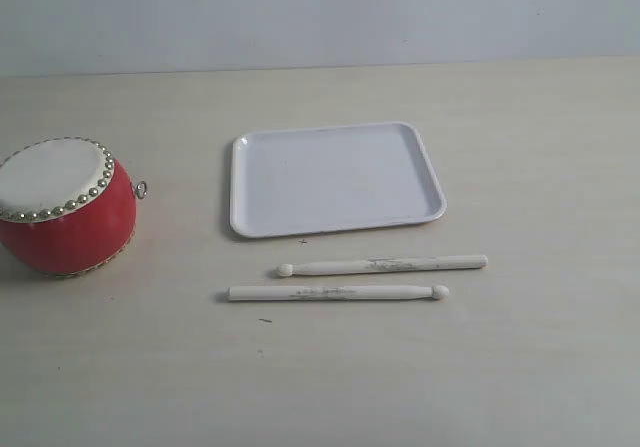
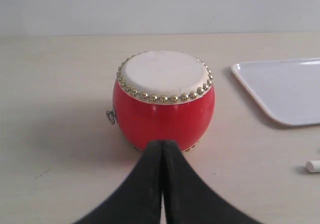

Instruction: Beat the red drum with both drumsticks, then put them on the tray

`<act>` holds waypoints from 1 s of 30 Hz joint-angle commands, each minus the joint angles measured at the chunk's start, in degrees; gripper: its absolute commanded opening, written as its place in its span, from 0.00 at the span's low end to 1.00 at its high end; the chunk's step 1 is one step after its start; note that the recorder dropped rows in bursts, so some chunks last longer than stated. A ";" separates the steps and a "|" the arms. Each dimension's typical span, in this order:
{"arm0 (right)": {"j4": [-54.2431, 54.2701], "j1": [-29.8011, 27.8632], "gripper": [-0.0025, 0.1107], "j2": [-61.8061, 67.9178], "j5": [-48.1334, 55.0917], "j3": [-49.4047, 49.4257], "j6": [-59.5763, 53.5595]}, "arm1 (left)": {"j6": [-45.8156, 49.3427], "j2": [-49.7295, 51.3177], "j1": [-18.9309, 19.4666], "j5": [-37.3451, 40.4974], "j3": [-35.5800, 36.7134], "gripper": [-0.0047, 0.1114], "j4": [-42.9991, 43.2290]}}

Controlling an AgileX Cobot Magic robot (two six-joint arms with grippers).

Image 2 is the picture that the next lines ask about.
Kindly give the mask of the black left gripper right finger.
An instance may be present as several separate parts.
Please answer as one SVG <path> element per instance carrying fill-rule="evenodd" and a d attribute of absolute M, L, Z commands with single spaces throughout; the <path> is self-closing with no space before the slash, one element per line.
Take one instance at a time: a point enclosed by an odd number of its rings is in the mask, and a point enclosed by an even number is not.
<path fill-rule="evenodd" d="M 167 223 L 259 223 L 214 192 L 174 141 L 164 140 L 161 144 Z"/>

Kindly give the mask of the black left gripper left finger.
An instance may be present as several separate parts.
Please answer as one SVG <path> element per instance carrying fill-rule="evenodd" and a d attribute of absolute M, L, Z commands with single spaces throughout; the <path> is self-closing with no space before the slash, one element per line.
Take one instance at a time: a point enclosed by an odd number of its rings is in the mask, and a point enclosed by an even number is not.
<path fill-rule="evenodd" d="M 160 223 L 162 141 L 151 141 L 122 184 L 76 223 Z"/>

